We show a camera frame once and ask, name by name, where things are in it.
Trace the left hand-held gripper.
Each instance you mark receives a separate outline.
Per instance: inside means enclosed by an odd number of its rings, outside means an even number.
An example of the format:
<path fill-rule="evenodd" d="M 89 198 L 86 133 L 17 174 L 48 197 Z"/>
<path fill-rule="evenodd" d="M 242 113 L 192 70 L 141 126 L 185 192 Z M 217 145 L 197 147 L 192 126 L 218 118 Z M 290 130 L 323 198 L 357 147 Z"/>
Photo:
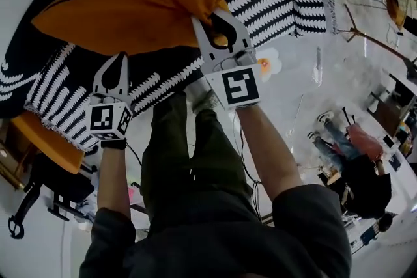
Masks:
<path fill-rule="evenodd" d="M 128 57 L 122 52 L 119 80 L 120 95 L 128 95 L 130 85 Z M 118 56 L 109 58 L 97 71 L 93 80 L 93 93 L 86 108 L 87 131 L 99 141 L 123 140 L 133 112 L 130 106 L 114 96 L 97 93 L 113 92 L 118 87 Z"/>

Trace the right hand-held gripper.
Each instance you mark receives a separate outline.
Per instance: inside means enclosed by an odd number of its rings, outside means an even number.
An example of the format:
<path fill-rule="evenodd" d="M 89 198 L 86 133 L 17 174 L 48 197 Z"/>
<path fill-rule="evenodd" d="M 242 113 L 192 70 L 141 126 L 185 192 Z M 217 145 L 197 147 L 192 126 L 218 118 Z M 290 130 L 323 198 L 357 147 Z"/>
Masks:
<path fill-rule="evenodd" d="M 217 8 L 212 13 L 214 32 L 227 39 L 230 53 L 215 58 L 214 48 L 201 21 L 191 17 L 204 63 L 201 72 L 207 78 L 222 107 L 232 110 L 261 101 L 261 67 L 257 64 L 255 50 L 245 25 L 230 12 Z"/>

